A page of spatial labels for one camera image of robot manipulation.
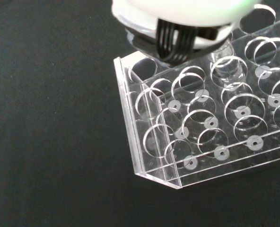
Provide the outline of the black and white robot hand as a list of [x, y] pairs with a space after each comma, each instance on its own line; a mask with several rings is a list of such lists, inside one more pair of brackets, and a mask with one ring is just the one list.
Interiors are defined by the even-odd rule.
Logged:
[[208, 55], [224, 45], [257, 0], [114, 0], [113, 16], [130, 44], [168, 66]]

